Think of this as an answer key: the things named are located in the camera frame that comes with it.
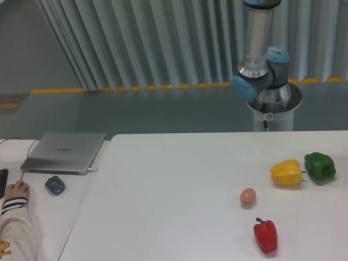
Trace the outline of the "person's hand on mouse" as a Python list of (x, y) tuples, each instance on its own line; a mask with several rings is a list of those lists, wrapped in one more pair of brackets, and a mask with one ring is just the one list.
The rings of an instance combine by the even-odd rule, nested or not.
[(24, 181), (16, 181), (14, 184), (9, 184), (4, 194), (4, 200), (12, 200), (14, 198), (29, 198), (29, 184)]

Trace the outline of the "cream sleeve forearm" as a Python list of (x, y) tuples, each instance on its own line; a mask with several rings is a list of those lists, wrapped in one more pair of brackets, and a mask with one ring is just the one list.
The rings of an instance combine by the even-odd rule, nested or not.
[(36, 260), (38, 239), (25, 197), (4, 201), (1, 209), (1, 260)]

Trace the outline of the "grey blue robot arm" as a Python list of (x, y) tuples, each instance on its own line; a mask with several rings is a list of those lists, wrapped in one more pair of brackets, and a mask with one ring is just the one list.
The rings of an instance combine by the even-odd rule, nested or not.
[(244, 51), (238, 74), (231, 86), (240, 98), (250, 101), (266, 89), (281, 88), (288, 82), (289, 54), (269, 54), (269, 37), (275, 8), (281, 1), (244, 1), (246, 26)]

